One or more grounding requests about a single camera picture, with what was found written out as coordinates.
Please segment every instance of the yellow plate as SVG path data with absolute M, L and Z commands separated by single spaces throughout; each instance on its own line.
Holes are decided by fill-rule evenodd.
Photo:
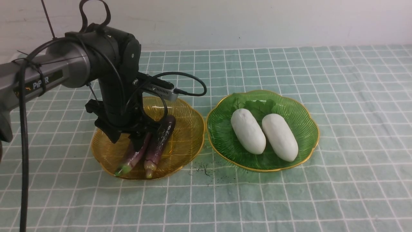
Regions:
M 157 170 L 152 179 L 171 175 L 192 161 L 200 152 L 204 143 L 205 123 L 202 115 L 187 102 L 177 99 L 166 102 L 168 113 L 176 117 L 176 127 L 162 154 Z M 163 104 L 158 97 L 144 97 L 144 110 L 154 120 L 163 116 Z M 103 169 L 114 175 L 122 161 L 129 144 L 128 134 L 122 134 L 117 143 L 113 144 L 101 130 L 93 137 L 91 150 Z M 146 180 L 142 159 L 134 169 L 119 178 L 128 180 Z

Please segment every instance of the eggplant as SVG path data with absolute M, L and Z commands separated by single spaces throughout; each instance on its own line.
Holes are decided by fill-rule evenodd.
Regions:
M 164 148 L 166 147 L 167 141 L 173 134 L 175 125 L 176 118 L 173 115 L 166 116 L 156 137 L 150 142 L 144 164 L 147 179 L 151 179 L 153 177 L 153 173 L 157 169 L 157 165 L 160 161 Z
M 133 142 L 129 142 L 126 152 L 124 153 L 123 161 L 120 163 L 119 167 L 115 171 L 115 176 L 121 176 L 129 173 L 134 166 L 142 159 L 143 154 L 149 145 L 149 141 L 152 137 L 151 133 L 147 133 L 143 145 L 139 151 L 135 151 Z

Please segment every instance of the white radish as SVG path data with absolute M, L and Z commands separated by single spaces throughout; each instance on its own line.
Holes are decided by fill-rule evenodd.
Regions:
M 230 119 L 234 133 L 242 146 L 252 154 L 262 154 L 266 138 L 258 122 L 247 109 L 237 109 Z
M 268 114 L 262 119 L 263 131 L 279 158 L 292 162 L 299 148 L 285 119 L 278 114 Z

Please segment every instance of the checkered tablecloth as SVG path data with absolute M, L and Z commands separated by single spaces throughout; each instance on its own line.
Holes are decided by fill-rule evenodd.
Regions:
M 208 94 L 181 98 L 203 116 L 234 92 L 296 99 L 319 125 L 319 146 L 301 166 L 259 174 L 230 165 L 206 141 L 168 178 L 120 180 L 91 154 L 90 91 L 61 86 L 27 104 L 29 232 L 412 231 L 412 45 L 143 52 L 140 71 L 201 78 Z M 191 79 L 165 79 L 201 91 Z M 18 112 L 11 117 L 0 232 L 19 226 Z

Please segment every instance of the robotic arm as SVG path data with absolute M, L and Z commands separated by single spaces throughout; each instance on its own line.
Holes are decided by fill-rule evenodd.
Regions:
M 99 27 L 101 25 L 91 24 L 85 33 L 66 33 L 65 40 L 52 44 L 45 55 L 30 61 L 39 70 L 26 69 L 26 101 L 60 84 L 79 88 L 97 79 L 103 101 L 90 100 L 86 110 L 98 116 L 96 127 L 113 143 L 117 142 L 121 133 L 156 131 L 159 123 L 144 113 L 142 92 L 174 101 L 178 89 L 169 82 L 138 71 L 141 45 L 132 34 L 108 26 L 98 31 Z M 18 96 L 21 93 L 16 77 L 22 62 L 24 60 L 0 65 L 0 140 L 6 142 L 12 139 L 9 113 L 19 105 Z M 145 88 L 139 88 L 138 85 L 148 80 L 152 82 L 146 83 Z
M 179 94 L 203 96 L 206 85 L 197 77 L 180 72 L 166 72 L 149 76 L 139 72 L 141 45 L 127 32 L 108 27 L 110 11 L 106 8 L 106 20 L 102 24 L 87 25 L 83 5 L 80 1 L 82 29 L 67 32 L 65 37 L 53 40 L 36 48 L 26 58 L 0 64 L 0 161 L 1 141 L 10 142 L 13 133 L 10 111 L 20 108 L 22 141 L 22 194 L 20 232 L 26 231 L 28 205 L 28 136 L 25 103 L 61 85 L 68 88 L 90 87 L 98 80 L 102 101 L 89 100 L 85 107 L 88 113 L 98 116 L 95 126 L 101 129 L 111 142 L 116 143 L 122 133 L 129 138 L 136 151 L 143 145 L 147 132 L 156 132 L 160 121 L 154 121 L 143 110 L 143 92 L 156 95 L 164 104 L 174 101 Z M 47 11 L 43 4 L 47 20 Z M 37 56 L 46 50 L 46 54 Z M 172 83 L 158 79 L 166 75 L 181 75 L 192 78 L 203 86 L 203 93 L 187 93 L 175 88 Z

